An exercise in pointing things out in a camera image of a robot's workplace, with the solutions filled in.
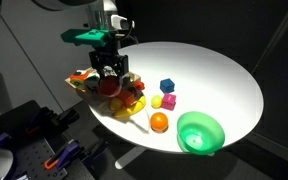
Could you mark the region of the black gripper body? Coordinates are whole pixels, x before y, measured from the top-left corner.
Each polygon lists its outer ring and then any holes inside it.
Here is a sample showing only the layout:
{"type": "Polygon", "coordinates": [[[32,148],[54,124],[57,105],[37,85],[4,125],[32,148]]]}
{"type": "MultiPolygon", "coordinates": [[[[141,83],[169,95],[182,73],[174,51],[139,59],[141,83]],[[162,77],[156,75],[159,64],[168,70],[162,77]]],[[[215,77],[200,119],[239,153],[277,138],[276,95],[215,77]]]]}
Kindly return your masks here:
{"type": "Polygon", "coordinates": [[[91,67],[98,69],[101,66],[110,67],[114,71],[114,67],[119,68],[121,74],[129,72],[129,63],[127,55],[118,53],[118,42],[112,41],[104,47],[96,47],[94,51],[89,53],[91,67]]]}

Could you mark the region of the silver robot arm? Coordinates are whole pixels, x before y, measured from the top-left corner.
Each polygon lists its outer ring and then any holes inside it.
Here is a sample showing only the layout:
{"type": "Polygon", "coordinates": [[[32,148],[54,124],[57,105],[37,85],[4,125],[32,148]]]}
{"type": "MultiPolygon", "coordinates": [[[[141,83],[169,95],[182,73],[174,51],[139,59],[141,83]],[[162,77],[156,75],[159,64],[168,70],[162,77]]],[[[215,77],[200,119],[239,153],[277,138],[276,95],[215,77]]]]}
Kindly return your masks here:
{"type": "Polygon", "coordinates": [[[91,67],[100,79],[118,83],[128,72],[128,56],[118,53],[119,43],[131,36],[135,22],[118,14],[115,0],[96,0],[88,6],[88,29],[69,29],[61,34],[66,43],[90,45],[91,67]]]}

